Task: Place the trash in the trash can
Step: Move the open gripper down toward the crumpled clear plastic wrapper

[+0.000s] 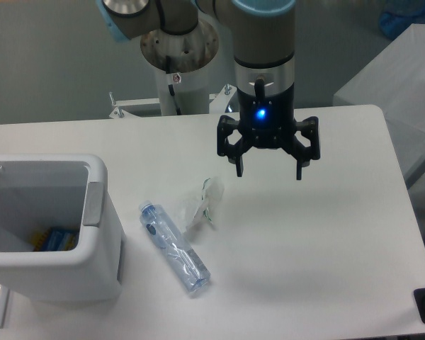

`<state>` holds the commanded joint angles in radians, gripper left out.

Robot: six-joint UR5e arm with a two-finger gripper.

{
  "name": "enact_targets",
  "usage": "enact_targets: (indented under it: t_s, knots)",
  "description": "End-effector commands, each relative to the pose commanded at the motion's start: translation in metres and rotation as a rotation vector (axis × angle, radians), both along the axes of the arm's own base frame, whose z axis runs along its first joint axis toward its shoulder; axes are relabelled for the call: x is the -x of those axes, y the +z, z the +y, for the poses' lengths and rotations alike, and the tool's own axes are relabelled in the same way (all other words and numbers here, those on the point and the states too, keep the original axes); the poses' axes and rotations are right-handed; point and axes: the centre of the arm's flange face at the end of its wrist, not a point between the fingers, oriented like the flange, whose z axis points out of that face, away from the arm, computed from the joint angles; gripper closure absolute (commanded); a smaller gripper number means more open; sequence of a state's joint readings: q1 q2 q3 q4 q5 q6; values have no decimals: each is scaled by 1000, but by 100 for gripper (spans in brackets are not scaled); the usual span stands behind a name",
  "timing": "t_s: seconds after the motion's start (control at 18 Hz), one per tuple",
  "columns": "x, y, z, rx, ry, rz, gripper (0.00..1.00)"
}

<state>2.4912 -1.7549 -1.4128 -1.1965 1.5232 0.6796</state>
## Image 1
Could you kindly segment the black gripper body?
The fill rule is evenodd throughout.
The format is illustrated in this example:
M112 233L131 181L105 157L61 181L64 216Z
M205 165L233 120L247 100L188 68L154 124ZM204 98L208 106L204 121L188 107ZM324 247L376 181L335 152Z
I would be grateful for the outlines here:
M238 91L238 149L295 149L294 87L273 96Z

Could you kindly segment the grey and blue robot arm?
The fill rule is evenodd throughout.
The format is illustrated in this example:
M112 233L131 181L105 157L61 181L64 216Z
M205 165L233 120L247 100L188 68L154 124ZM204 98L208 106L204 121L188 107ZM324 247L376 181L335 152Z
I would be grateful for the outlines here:
M217 153L243 172L251 148L283 149L302 171L320 158L316 117L296 121L294 1L98 1L111 35L140 38L147 61L164 75L164 89L182 114L180 86L214 57L204 13L232 34L239 118L222 116Z

